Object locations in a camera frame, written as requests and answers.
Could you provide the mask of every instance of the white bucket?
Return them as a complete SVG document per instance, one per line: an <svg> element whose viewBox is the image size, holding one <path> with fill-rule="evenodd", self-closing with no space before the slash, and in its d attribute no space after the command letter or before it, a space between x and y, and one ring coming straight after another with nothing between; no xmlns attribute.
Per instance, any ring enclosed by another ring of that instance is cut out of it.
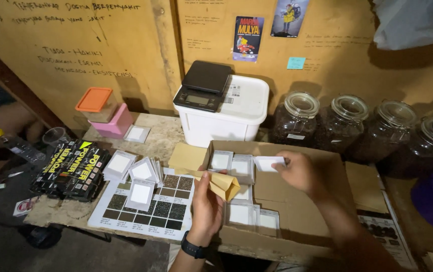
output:
<svg viewBox="0 0 433 272"><path fill-rule="evenodd" d="M211 140L255 140L267 117L269 85L260 79L230 75L224 96L225 102L216 112L173 104L187 144L207 148Z"/></svg>

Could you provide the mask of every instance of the watch strap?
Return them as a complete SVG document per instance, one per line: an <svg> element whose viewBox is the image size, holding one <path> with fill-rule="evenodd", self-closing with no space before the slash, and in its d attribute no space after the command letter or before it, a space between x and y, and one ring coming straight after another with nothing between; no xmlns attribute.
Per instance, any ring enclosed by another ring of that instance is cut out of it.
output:
<svg viewBox="0 0 433 272"><path fill-rule="evenodd" d="M186 240L186 236L189 231L185 232L183 236L183 240L181 241L181 249L188 254L189 256L194 257L195 259L205 259L206 253L208 252L208 247L196 246Z"/></svg>

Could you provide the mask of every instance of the pink container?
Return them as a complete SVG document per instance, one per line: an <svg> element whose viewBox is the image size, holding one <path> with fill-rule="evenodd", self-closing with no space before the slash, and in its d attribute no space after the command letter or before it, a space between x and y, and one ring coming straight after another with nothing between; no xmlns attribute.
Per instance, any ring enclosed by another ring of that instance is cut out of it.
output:
<svg viewBox="0 0 433 272"><path fill-rule="evenodd" d="M131 113L128 110L128 105L126 103L121 104L119 108L117 108L113 118L109 123L97 123L91 122L93 127L99 132L102 137L114 138L114 139L123 139L124 135L134 123L134 119L131 116Z"/></svg>

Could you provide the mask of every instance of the white plastic bag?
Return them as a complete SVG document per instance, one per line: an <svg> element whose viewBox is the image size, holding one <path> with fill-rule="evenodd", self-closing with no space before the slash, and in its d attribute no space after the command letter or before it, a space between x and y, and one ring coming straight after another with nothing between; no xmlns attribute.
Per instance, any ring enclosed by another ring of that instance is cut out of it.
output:
<svg viewBox="0 0 433 272"><path fill-rule="evenodd" d="M433 44L433 0L373 0L380 25L377 48L400 50Z"/></svg>

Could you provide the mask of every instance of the concrete floor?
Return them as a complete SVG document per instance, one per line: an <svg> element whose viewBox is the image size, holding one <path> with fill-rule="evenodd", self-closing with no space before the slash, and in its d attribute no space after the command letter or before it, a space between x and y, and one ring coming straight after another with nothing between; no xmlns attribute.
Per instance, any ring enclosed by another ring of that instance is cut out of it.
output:
<svg viewBox="0 0 433 272"><path fill-rule="evenodd" d="M47 250L32 248L14 228L0 226L0 271L166 271L169 244L147 241L138 247L112 239L107 243L64 229Z"/></svg>

